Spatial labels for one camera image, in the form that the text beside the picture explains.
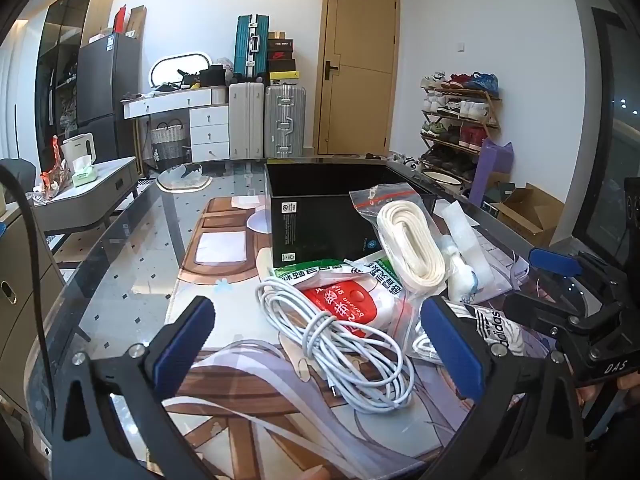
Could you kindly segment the adidas black white fabric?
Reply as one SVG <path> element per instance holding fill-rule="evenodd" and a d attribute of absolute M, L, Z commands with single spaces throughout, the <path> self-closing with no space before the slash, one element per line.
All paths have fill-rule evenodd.
<path fill-rule="evenodd" d="M 524 356 L 525 342 L 521 326 L 510 321 L 502 312 L 474 304 L 454 304 L 450 301 L 447 304 L 458 318 L 475 325 L 477 333 L 488 346 L 503 344 L 516 356 Z"/>

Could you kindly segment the white plush toy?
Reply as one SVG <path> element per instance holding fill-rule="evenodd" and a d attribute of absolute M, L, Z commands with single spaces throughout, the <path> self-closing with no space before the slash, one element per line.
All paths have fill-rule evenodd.
<path fill-rule="evenodd" d="M 442 218 L 456 246 L 455 250 L 446 249 L 450 263 L 448 296 L 450 301 L 462 304 L 489 287 L 494 282 L 494 274 L 460 203 L 445 207 Z"/>

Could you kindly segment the bag of white strap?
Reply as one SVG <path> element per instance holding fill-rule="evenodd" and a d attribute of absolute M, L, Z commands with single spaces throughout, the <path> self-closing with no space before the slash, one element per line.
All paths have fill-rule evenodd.
<path fill-rule="evenodd" d="M 447 267 L 437 245 L 442 234 L 420 194 L 406 182 L 377 184 L 349 197 L 374 227 L 400 284 L 393 320 L 411 318 L 424 299 L 446 289 Z"/>

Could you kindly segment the green white packet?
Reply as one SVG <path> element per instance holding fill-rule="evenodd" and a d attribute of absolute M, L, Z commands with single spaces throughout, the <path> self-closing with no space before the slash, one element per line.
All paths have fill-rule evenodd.
<path fill-rule="evenodd" d="M 372 298 L 398 299 L 405 296 L 395 271 L 382 252 L 356 261 L 323 259 L 290 264 L 274 269 L 272 275 L 300 290 L 354 282 Z"/>

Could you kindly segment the red white pouch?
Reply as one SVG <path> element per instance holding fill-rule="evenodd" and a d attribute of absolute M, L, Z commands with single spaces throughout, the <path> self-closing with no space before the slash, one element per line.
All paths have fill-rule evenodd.
<path fill-rule="evenodd" d="M 296 287 L 320 310 L 347 321 L 386 332 L 404 293 L 393 279 L 380 281 L 370 273 L 315 276 Z"/>

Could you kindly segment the black storage box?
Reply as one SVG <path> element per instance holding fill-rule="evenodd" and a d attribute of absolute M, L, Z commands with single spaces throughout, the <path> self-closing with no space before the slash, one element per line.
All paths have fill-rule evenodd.
<path fill-rule="evenodd" d="M 378 184 L 408 183 L 428 211 L 435 191 L 413 170 L 376 159 L 270 160 L 266 165 L 275 266 L 316 260 L 358 260 L 381 249 L 374 225 L 349 194 Z"/>

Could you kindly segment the yellow wooden door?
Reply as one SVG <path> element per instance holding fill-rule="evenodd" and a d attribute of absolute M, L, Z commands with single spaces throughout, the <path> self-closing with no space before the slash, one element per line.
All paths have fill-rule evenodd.
<path fill-rule="evenodd" d="M 390 149 L 400 0 L 322 0 L 314 150 L 385 155 Z"/>

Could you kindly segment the green tissue pack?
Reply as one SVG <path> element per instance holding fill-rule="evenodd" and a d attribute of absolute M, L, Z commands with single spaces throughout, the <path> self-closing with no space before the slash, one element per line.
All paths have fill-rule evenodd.
<path fill-rule="evenodd" d="M 98 178 L 98 172 L 93 166 L 91 155 L 84 155 L 73 160 L 72 180 L 75 188 L 94 182 Z"/>

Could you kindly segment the white electric kettle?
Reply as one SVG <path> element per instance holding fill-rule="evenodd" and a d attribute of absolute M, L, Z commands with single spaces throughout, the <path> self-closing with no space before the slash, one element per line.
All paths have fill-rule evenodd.
<path fill-rule="evenodd" d="M 71 136 L 62 143 L 62 152 L 67 162 L 67 166 L 73 168 L 74 161 L 81 157 L 88 156 L 89 164 L 96 161 L 96 147 L 94 146 L 93 134 L 91 132 L 79 133 Z"/>

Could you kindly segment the silver suitcase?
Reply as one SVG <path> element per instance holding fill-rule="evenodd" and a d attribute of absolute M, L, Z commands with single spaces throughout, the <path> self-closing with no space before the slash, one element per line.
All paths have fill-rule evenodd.
<path fill-rule="evenodd" d="M 265 94 L 265 156 L 299 158 L 305 137 L 306 90 L 299 84 L 274 84 Z"/>

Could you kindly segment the woven laundry basket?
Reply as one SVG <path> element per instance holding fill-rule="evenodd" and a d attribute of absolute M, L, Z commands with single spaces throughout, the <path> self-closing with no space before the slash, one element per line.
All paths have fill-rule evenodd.
<path fill-rule="evenodd" d="M 188 134 L 180 119 L 159 122 L 150 131 L 154 165 L 158 171 L 164 171 L 183 164 L 188 148 Z"/>

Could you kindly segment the stack of shoe boxes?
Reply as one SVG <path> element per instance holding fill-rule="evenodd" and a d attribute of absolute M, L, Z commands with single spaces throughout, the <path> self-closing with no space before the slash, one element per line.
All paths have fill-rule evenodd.
<path fill-rule="evenodd" d="M 270 84 L 296 84 L 299 81 L 294 40 L 286 32 L 268 32 L 267 68 Z"/>

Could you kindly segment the white dressing desk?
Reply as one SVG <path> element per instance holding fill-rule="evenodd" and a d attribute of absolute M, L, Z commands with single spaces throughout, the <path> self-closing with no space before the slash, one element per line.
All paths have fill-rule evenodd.
<path fill-rule="evenodd" d="M 218 162 L 230 158 L 228 89 L 156 92 L 122 102 L 124 117 L 142 128 L 141 153 L 150 162 L 160 157 L 155 144 L 178 143 L 179 154 L 191 162 Z"/>

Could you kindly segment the teal suitcase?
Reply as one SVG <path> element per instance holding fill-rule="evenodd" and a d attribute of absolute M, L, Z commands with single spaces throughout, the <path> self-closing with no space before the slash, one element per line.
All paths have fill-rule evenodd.
<path fill-rule="evenodd" d="M 238 18 L 234 46 L 234 78 L 237 81 L 266 79 L 268 34 L 268 15 L 248 14 Z"/>

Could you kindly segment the dark glass cabinet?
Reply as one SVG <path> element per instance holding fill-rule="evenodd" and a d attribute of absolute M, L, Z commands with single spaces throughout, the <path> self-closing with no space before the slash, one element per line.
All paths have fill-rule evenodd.
<path fill-rule="evenodd" d="M 79 51 L 107 28 L 113 0 L 56 0 L 40 38 L 35 79 L 35 125 L 40 168 L 54 165 L 52 139 L 78 130 Z"/>

